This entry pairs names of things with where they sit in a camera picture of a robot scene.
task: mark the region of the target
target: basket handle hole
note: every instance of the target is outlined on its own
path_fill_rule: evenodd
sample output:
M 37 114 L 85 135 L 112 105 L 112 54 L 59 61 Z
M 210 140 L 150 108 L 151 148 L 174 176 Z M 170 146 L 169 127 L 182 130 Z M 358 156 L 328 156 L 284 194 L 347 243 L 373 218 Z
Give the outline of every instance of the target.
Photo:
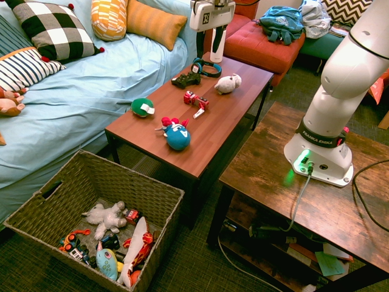
M 60 185 L 62 185 L 62 181 L 56 181 L 47 192 L 42 194 L 42 197 L 47 200 L 55 192 L 55 190 L 59 188 Z

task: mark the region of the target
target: wooden coffee table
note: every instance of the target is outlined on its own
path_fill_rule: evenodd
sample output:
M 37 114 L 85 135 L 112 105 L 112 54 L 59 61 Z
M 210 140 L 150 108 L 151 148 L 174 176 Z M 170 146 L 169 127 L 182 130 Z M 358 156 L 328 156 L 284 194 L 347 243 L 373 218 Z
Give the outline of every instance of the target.
M 203 59 L 209 61 L 209 53 L 205 54 Z M 120 163 L 115 144 L 115 140 L 118 139 L 157 161 L 171 166 L 172 169 L 190 179 L 192 188 L 189 206 L 192 223 L 195 222 L 196 213 L 199 211 L 200 182 L 205 177 L 209 179 L 209 176 L 204 175 L 205 170 L 243 117 L 251 119 L 255 128 L 273 77 L 271 72 L 226 57 L 223 58 L 220 66 L 222 67 L 221 77 L 236 73 L 242 78 L 241 86 L 230 94 L 217 93 L 214 85 L 218 78 L 202 75 L 200 85 L 187 86 L 185 89 L 179 89 L 169 81 L 148 96 L 154 104 L 154 115 L 139 118 L 128 111 L 105 129 L 115 162 Z M 204 69 L 210 72 L 213 70 L 208 66 Z M 190 66 L 177 76 L 188 72 Z M 186 91 L 192 91 L 210 103 L 209 109 L 197 119 L 194 119 L 193 115 L 199 108 L 184 103 Z M 248 115 L 249 108 L 261 92 L 263 97 L 256 116 Z M 187 130 L 191 135 L 191 142 L 186 149 L 173 150 L 167 144 L 163 131 L 154 130 L 162 126 L 163 117 L 170 119 L 176 117 L 180 122 L 189 119 Z
M 287 249 L 271 244 L 265 248 L 259 242 L 253 243 L 248 229 L 264 212 L 274 214 L 278 222 L 286 226 L 285 219 L 293 214 L 307 177 L 293 172 L 283 149 L 303 116 L 303 112 L 274 103 L 220 176 L 223 186 L 207 239 L 209 245 L 214 246 L 220 236 L 222 245 L 293 291 L 314 290 L 308 274 L 320 276 L 318 264 L 313 265 L 312 261 L 305 266 L 294 258 L 295 262 L 291 263 Z M 354 174 L 374 162 L 388 159 L 389 147 L 371 139 L 349 133 L 346 143 L 353 151 Z M 386 162 L 365 170 L 356 179 L 373 217 L 386 228 L 388 178 L 389 162 Z M 235 232 L 222 228 L 226 218 L 238 227 Z M 311 179 L 298 206 L 295 225 L 366 263 L 340 279 L 333 282 L 329 279 L 318 291 L 355 291 L 389 278 L 389 233 L 370 219 L 351 183 L 339 188 Z M 239 230 L 244 236 L 237 238 L 234 234 Z M 246 237 L 247 240 L 238 243 L 238 239 Z M 249 242 L 255 247 L 248 248 Z M 281 257 L 274 265 L 273 261 Z

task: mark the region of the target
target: light blue bedsheet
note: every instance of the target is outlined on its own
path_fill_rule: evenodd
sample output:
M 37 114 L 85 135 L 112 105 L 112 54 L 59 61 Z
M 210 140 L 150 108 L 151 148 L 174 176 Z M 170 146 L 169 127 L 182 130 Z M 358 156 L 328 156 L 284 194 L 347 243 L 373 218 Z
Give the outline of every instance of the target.
M 155 7 L 164 2 L 173 10 L 190 13 L 189 1 L 146 1 Z M 187 49 L 190 43 L 195 47 L 195 33 L 190 30 L 182 32 L 183 38 L 177 38 L 171 52 L 134 34 L 120 41 L 101 41 L 90 25 L 91 0 L 72 3 L 95 45 L 105 52 L 66 64 L 67 69 L 30 88 L 19 116 L 0 118 L 7 142 L 0 147 L 0 223 L 78 149 L 94 153 L 102 149 L 107 144 L 104 128 L 128 110 L 132 100 L 147 97 L 195 57 L 193 48 Z M 4 2 L 0 2 L 0 14 L 17 26 Z

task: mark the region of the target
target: wicker basket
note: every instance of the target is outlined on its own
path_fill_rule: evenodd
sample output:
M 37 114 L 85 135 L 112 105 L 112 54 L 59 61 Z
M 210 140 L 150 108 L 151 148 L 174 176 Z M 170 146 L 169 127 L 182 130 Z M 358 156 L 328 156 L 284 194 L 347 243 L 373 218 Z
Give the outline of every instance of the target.
M 4 225 L 32 243 L 44 245 L 52 256 L 110 291 L 144 292 L 174 239 L 183 195 L 182 190 L 80 150 L 8 217 Z M 131 288 L 58 249 L 59 238 L 75 230 L 83 219 L 81 213 L 94 207 L 97 200 L 112 204 L 124 201 L 126 206 L 141 211 L 149 224 L 161 230 L 137 283 Z

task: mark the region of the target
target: yellow patterned pillow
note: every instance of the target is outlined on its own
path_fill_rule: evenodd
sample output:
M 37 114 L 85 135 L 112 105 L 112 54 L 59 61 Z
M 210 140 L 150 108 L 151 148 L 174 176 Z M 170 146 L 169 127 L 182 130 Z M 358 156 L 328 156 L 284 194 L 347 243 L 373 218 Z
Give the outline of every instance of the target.
M 117 41 L 126 34 L 128 0 L 92 0 L 92 28 L 104 41 Z
M 143 35 L 173 50 L 187 17 L 152 8 L 136 0 L 127 5 L 127 32 Z

